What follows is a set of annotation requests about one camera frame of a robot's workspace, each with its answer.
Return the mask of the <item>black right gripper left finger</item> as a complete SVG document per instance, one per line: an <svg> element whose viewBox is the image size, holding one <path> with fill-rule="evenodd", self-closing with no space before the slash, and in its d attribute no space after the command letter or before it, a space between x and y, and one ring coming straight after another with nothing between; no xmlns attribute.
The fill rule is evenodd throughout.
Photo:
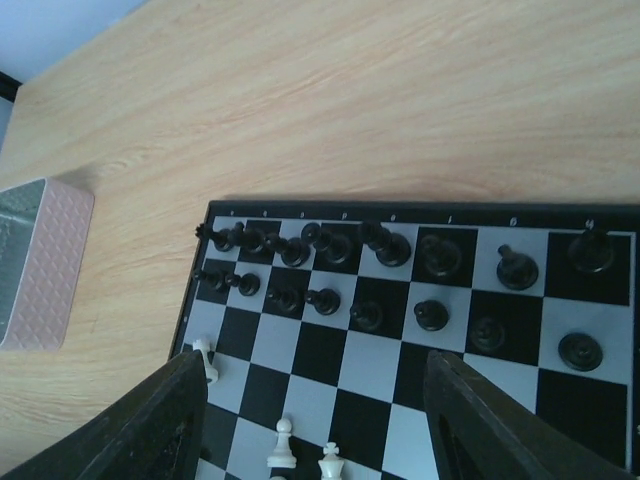
<svg viewBox="0 0 640 480"><path fill-rule="evenodd" d="M193 479L207 382L203 356L184 352L88 423L3 479Z"/></svg>

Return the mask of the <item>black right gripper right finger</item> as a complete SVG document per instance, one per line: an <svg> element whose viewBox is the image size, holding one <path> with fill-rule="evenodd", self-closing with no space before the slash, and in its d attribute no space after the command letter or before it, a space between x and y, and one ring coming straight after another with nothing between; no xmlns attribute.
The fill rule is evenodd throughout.
<svg viewBox="0 0 640 480"><path fill-rule="evenodd" d="M452 353L429 352L424 411L441 479L633 479Z"/></svg>

